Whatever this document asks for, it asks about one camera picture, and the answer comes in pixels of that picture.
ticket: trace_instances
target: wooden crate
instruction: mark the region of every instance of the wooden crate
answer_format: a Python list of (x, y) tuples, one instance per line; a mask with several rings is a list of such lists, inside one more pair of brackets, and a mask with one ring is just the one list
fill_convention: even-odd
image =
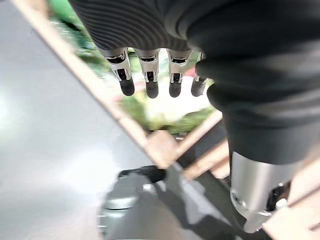
[[(96, 100), (112, 114), (113, 118), (144, 149), (153, 162), (162, 169), (168, 168), (190, 147), (222, 120), (222, 113), (215, 111), (181, 142), (167, 132), (158, 130), (146, 135), (140, 125), (122, 111), (111, 99), (110, 89), (102, 79), (76, 55), (47, 19), (49, 8), (45, 0), (12, 0), (39, 35), (46, 41), (69, 70), (80, 80)], [(282, 208), (264, 224), (264, 230), (275, 240), (320, 239), (320, 160), (318, 152), (293, 179), (289, 207)], [(187, 180), (211, 171), (216, 178), (230, 174), (228, 141), (225, 139), (204, 153), (184, 170)]]

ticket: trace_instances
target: robotic hand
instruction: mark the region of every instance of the robotic hand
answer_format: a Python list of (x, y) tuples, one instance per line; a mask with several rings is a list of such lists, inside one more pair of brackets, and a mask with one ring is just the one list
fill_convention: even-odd
[(227, 130), (234, 216), (244, 231), (258, 230), (319, 136), (320, 3), (69, 1), (125, 95), (134, 93), (128, 47), (139, 56), (150, 98), (158, 95), (158, 49), (168, 51), (172, 97), (190, 49), (203, 53), (191, 92), (199, 96), (206, 78), (214, 79), (207, 96)]

